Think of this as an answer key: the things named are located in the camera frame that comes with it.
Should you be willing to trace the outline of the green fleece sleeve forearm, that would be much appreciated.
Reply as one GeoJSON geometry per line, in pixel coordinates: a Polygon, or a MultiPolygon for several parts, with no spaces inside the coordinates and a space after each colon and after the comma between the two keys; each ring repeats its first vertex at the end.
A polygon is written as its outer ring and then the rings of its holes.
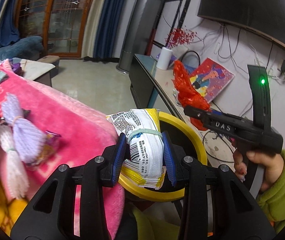
{"type": "Polygon", "coordinates": [[[285,227],[285,150],[282,150],[281,156],[284,159],[281,176],[271,188],[256,198],[277,233],[285,227]]]}

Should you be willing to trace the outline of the person's right hand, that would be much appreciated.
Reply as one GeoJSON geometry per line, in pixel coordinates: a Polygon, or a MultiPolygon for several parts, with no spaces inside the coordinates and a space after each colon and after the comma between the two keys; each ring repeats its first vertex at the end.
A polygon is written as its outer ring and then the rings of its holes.
{"type": "MultiPolygon", "coordinates": [[[[247,174],[247,165],[243,160],[243,155],[238,150],[237,141],[234,140],[232,146],[235,148],[233,153],[235,174],[241,181],[244,181],[247,174]]],[[[260,191],[267,191],[282,174],[285,165],[283,157],[280,154],[270,156],[262,151],[248,151],[246,156],[251,162],[263,166],[264,177],[260,191]]]]}

